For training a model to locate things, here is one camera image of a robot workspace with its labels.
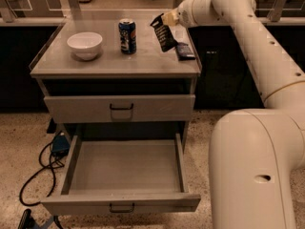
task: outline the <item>power cord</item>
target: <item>power cord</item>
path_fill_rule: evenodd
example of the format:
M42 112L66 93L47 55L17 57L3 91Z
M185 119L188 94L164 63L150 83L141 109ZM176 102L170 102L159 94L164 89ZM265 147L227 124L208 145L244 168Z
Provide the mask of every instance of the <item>power cord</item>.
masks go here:
M59 168L62 168L64 167L64 164L60 161L64 156L54 156L52 154L52 152L50 153L50 156L49 156L49 164L48 165L45 165L43 162L42 162L42 155L44 154L44 152L50 148L50 151L51 151L51 147L52 147L52 144L53 142L61 135L62 132L59 132L58 134L55 135L55 137L53 138L53 140L48 143L43 149L42 151L40 152L40 155L39 155L39 164L42 166L42 168L37 171L34 175L32 175L27 181L26 183L22 186L20 192L19 192L19 200L20 202L24 205L24 206L28 206L28 207L33 207L33 206L37 206L38 204L40 204L41 202L40 201L37 201L37 202L34 202L34 203L27 203L24 201L23 199L23 193L24 193L24 190L26 189L26 187L31 183L31 181L33 179L35 179L41 172L45 171L45 170L50 170L51 173L52 173L52 187L49 191L49 193L47 194L47 197L49 197L54 188L55 188L55 185L56 185L56 174L55 174L55 169L59 169Z

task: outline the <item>closed drawer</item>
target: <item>closed drawer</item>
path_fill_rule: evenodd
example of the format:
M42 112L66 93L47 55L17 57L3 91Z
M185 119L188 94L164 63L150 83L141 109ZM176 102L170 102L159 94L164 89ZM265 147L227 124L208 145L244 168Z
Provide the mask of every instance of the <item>closed drawer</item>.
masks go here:
M57 195L42 203L53 215L195 211L179 134L173 139L96 141L75 135Z
M46 96L56 123L190 120L194 95Z

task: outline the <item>can lid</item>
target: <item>can lid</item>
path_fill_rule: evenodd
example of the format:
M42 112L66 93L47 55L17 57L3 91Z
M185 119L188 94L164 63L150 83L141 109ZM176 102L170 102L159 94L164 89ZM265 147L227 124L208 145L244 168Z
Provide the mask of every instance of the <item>can lid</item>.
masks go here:
M121 19L121 20L120 20L120 23L121 23L121 24L131 24L131 23L133 23L133 20L132 20L132 19L125 18L125 19Z

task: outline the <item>white bowl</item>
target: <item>white bowl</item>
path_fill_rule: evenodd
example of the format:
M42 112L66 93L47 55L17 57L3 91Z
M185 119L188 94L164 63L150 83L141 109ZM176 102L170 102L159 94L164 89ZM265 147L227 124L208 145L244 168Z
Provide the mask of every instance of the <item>white bowl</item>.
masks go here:
M103 37L95 32L81 32L74 34L67 40L67 44L76 56L83 60L94 59L102 50Z

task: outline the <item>drawer handle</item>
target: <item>drawer handle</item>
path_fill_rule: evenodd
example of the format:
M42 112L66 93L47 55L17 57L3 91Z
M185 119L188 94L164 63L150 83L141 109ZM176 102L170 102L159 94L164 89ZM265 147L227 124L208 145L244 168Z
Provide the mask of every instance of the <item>drawer handle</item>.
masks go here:
M115 107L113 107L112 104L109 106L109 108L110 108L112 111L130 111L130 110L133 109L133 103L132 103L132 105L131 105L130 107L127 107L127 108L115 108Z
M127 210L113 210L112 209L112 204L109 205L109 211L111 213L132 213L134 211L134 202L132 203L132 208L127 209Z

